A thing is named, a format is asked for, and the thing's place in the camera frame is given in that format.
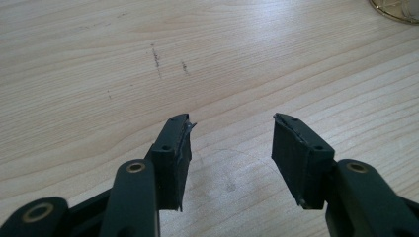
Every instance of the light wood grain surface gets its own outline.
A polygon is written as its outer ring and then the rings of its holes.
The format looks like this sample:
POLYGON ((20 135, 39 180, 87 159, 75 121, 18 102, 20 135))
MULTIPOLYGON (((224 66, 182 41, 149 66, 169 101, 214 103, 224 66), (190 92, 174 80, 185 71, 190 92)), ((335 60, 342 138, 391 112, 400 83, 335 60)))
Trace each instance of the light wood grain surface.
POLYGON ((419 201, 419 27, 367 0, 0 2, 0 223, 73 206, 190 113, 184 212, 162 236, 328 236, 271 160, 276 112, 419 201))

